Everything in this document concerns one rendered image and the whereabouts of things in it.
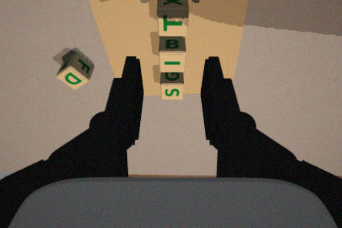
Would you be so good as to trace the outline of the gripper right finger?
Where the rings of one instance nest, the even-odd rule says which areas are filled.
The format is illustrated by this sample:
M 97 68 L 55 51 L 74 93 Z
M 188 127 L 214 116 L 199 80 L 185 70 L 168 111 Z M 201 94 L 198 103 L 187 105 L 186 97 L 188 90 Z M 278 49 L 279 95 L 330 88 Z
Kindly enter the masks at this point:
M 342 179 L 297 160 L 258 130 L 254 118 L 240 111 L 232 79 L 223 77 L 218 56 L 205 59 L 200 95 L 206 140 L 218 150 L 216 177 L 278 179 L 302 186 L 319 197 L 342 228 Z

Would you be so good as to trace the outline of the tan flat mat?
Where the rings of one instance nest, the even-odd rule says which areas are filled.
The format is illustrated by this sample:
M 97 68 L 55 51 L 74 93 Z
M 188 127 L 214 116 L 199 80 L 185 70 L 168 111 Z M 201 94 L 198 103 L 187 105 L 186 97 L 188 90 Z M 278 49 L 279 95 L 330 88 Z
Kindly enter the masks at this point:
M 184 38 L 183 94 L 200 93 L 205 59 L 219 56 L 224 78 L 234 80 L 248 0 L 188 0 L 187 36 L 158 36 L 158 0 L 89 0 L 115 78 L 126 56 L 140 60 L 145 96 L 159 96 L 159 39 Z

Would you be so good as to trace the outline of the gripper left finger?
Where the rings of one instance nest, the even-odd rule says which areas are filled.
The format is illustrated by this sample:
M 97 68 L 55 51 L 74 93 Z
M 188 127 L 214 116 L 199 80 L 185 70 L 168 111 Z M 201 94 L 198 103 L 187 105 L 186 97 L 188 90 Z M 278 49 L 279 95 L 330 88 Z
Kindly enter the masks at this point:
M 105 111 L 91 118 L 86 131 L 59 147 L 47 160 L 0 180 L 0 228 L 8 228 L 25 199 L 50 183 L 129 177 L 127 149 L 139 139 L 143 96 L 140 60 L 126 56 L 122 78 L 112 81 Z

